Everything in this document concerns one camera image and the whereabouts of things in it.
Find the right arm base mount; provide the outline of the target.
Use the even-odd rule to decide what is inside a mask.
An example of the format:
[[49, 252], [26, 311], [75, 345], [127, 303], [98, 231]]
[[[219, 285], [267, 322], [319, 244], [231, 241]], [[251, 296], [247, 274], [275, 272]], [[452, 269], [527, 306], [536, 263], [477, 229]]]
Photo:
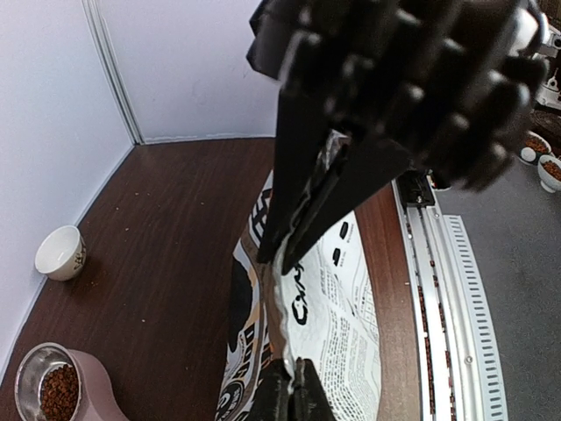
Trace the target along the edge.
[[397, 178], [397, 186], [404, 208], [434, 206], [436, 203], [433, 190], [423, 171], [406, 171]]

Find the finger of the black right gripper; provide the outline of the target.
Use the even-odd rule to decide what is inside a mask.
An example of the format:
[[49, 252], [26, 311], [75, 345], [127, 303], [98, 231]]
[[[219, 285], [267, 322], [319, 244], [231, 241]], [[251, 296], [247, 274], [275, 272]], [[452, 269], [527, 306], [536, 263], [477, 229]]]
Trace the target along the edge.
[[282, 240], [291, 233], [290, 223], [318, 155], [332, 132], [323, 104], [303, 94], [279, 91], [274, 142], [273, 194], [257, 260], [273, 260]]
[[410, 153], [391, 140], [353, 140], [339, 149], [329, 170], [291, 227], [281, 263], [287, 274], [338, 220], [408, 169]]

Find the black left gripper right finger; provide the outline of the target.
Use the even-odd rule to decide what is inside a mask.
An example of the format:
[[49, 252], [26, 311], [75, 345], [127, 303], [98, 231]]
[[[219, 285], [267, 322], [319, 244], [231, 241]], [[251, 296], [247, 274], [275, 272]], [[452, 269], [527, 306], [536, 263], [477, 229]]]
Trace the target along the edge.
[[327, 396], [313, 362], [299, 358], [291, 396], [291, 419], [296, 421], [334, 421]]

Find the pet food bag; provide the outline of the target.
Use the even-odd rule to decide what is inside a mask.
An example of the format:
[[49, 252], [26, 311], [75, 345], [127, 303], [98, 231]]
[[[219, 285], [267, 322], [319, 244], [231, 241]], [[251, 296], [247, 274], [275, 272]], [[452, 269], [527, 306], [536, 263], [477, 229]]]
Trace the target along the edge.
[[379, 329], [358, 221], [336, 222], [286, 274], [257, 253], [273, 193], [266, 180], [232, 254], [226, 365], [216, 419], [248, 420], [263, 371], [313, 362], [335, 420], [374, 420], [381, 392]]

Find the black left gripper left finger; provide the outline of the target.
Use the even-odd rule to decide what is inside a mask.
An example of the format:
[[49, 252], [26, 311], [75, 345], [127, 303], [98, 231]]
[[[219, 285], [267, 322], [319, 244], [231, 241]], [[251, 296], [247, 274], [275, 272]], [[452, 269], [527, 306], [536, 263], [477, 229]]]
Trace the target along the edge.
[[285, 368], [283, 360], [273, 360], [263, 371], [261, 384], [258, 386], [249, 421], [288, 421], [292, 378]]

